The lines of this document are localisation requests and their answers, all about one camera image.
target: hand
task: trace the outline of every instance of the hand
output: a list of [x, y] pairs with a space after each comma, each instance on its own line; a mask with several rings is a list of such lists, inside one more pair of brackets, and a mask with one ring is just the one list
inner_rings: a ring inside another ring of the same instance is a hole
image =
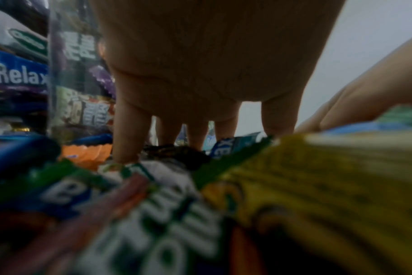
[[345, 86], [295, 132], [370, 121], [397, 104], [412, 104], [412, 39]]
[[290, 133], [345, 0], [92, 0], [117, 86], [114, 159], [135, 161], [158, 117], [160, 145], [182, 123], [200, 149], [235, 134], [243, 101], [268, 134]]

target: green oval logo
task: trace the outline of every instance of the green oval logo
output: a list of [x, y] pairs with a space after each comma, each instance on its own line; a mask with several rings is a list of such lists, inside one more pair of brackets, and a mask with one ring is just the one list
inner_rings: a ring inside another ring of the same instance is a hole
[[48, 42], [18, 29], [9, 29], [8, 33], [22, 46], [43, 56], [48, 55]]

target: logo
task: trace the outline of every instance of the logo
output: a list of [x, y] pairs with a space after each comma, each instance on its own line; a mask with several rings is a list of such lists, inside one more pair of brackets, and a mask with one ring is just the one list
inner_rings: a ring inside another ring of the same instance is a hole
[[17, 41], [19, 44], [24, 46], [30, 51], [38, 53], [43, 56], [48, 55], [48, 42], [40, 39], [39, 37], [24, 32], [18, 29], [9, 29], [8, 33]]

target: orange candy wrapper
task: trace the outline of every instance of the orange candy wrapper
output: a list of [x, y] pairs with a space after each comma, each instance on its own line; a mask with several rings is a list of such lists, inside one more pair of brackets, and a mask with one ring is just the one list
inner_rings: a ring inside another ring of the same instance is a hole
[[81, 168], [97, 171], [111, 155], [112, 144], [85, 146], [64, 145], [61, 149], [61, 158], [68, 159]]

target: white wall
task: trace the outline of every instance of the white wall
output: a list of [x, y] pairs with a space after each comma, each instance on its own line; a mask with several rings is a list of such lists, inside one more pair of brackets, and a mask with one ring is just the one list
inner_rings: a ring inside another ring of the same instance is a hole
[[[412, 0], [348, 0], [305, 89], [298, 124], [411, 37]], [[260, 103], [244, 103], [236, 135], [260, 130]]]

